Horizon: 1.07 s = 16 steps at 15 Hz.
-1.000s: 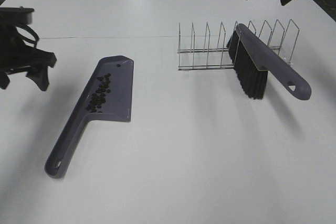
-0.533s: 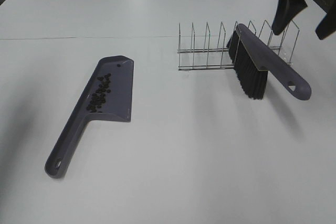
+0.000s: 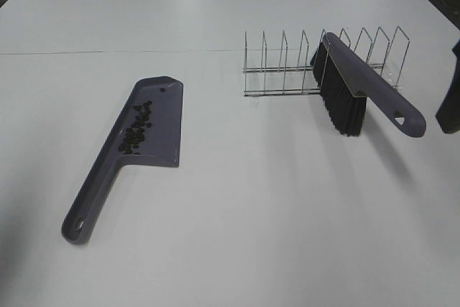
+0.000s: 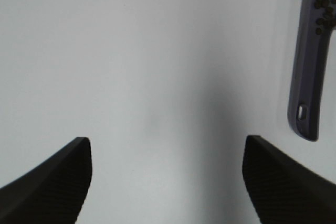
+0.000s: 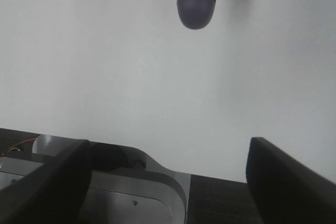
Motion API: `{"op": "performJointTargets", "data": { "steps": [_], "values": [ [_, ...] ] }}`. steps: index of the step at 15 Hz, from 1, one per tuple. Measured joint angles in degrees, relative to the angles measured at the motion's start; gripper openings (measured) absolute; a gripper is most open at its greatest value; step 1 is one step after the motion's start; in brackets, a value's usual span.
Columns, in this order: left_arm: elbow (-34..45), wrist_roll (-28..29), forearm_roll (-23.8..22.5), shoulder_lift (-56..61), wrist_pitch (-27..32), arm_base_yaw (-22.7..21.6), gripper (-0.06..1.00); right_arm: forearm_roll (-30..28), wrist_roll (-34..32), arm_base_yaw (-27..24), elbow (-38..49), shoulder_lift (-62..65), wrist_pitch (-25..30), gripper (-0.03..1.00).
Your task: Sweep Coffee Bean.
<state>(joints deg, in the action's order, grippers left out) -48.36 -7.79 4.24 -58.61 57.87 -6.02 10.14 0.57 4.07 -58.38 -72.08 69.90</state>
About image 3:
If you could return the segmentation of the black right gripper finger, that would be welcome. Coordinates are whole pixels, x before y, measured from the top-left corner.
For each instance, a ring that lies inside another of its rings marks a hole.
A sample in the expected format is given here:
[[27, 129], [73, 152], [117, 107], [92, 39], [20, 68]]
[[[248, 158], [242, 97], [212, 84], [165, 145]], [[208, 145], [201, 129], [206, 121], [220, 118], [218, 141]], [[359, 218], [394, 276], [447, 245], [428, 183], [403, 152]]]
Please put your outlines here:
[[459, 42], [452, 49], [456, 65], [446, 96], [436, 112], [436, 120], [445, 134], [459, 131]]

